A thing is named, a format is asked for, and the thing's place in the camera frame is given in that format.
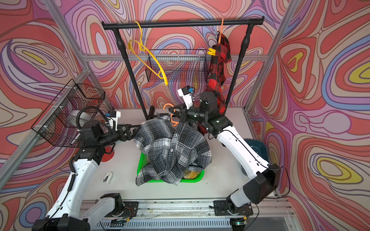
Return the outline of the orange hanger with grey shirt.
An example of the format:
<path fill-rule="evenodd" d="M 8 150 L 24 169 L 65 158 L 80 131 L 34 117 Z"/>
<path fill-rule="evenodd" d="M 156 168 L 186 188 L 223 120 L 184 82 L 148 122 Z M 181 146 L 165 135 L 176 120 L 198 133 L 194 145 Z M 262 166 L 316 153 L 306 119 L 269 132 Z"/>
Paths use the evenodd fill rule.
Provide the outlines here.
<path fill-rule="evenodd" d="M 163 109 L 166 109 L 166 107 L 174 107 L 174 105 L 173 104 L 171 104 L 171 103 L 166 103 L 164 106 L 163 106 Z M 178 124 L 179 124 L 179 122 L 177 122 L 177 121 L 174 121 L 173 120 L 173 113 L 171 113 L 170 114 L 170 118 L 171 118 L 171 124 L 172 124 L 172 127 L 176 127 Z"/>

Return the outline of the grey plaid long-sleeve shirt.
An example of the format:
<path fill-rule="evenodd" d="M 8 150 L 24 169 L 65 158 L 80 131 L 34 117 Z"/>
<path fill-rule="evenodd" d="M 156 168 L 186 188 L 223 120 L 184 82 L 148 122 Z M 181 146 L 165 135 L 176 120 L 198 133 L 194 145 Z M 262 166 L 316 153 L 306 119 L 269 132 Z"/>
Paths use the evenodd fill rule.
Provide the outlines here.
<path fill-rule="evenodd" d="M 204 135 L 187 122 L 173 127 L 170 116 L 143 122 L 133 141 L 147 157 L 135 179 L 137 186 L 152 180 L 178 185 L 187 171 L 203 171 L 212 162 Z"/>

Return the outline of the yellow plaid long-sleeve shirt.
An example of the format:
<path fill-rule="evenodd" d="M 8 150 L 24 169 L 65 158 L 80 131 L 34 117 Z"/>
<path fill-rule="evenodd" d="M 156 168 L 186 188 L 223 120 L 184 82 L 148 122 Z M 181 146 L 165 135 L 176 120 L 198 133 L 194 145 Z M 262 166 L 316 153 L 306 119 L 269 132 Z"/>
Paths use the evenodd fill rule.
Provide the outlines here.
<path fill-rule="evenodd" d="M 195 179 L 200 173 L 201 173 L 201 171 L 186 170 L 186 171 L 184 171 L 183 179 Z"/>

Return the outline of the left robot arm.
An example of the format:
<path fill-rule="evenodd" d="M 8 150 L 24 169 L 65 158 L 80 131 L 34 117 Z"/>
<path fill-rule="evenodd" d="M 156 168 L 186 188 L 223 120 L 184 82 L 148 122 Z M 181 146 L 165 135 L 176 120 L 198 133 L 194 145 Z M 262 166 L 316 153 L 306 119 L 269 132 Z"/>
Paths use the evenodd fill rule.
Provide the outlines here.
<path fill-rule="evenodd" d="M 107 146 L 115 147 L 118 141 L 130 141 L 140 125 L 118 123 L 121 113 L 104 114 L 98 107 L 88 106 L 76 115 L 80 147 L 70 159 L 71 173 L 65 186 L 46 217 L 35 221 L 34 231 L 89 231 L 105 216 L 121 217 L 126 206 L 119 193 L 104 194 L 83 215 L 80 208 L 89 183 L 104 155 Z"/>

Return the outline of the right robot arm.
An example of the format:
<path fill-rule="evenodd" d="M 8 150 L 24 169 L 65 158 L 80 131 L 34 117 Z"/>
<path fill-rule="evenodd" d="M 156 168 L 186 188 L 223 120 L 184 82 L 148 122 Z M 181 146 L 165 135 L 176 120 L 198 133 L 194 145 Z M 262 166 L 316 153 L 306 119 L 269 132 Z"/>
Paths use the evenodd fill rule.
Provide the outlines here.
<path fill-rule="evenodd" d="M 232 122 L 218 108 L 218 99 L 209 91 L 200 94 L 200 104 L 193 103 L 193 88 L 179 89 L 183 103 L 169 108 L 181 122 L 198 122 L 206 131 L 223 144 L 239 161 L 250 179 L 241 188 L 226 198 L 230 209 L 236 210 L 245 204 L 259 204 L 277 189 L 281 167 L 270 164 L 260 157 L 240 136 Z"/>

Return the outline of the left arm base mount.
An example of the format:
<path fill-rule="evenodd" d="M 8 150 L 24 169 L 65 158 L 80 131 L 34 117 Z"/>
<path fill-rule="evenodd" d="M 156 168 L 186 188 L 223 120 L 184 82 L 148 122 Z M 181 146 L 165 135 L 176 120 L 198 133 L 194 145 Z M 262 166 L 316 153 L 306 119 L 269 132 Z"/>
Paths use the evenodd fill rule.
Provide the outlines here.
<path fill-rule="evenodd" d="M 115 208 L 109 216 L 111 217 L 124 217 L 133 218 L 137 216 L 138 205 L 137 201 L 123 201 L 123 205 Z"/>

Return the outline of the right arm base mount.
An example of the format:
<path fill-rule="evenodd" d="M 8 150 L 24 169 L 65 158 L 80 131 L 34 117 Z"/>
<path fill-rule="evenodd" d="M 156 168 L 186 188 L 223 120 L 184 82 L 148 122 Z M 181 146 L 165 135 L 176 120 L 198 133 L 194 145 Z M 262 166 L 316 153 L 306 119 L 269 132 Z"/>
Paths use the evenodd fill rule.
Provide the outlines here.
<path fill-rule="evenodd" d="M 252 216 L 253 209 L 251 204 L 245 204 L 241 207 L 234 206 L 227 200 L 214 200 L 213 205 L 209 206 L 214 210 L 216 216 Z"/>

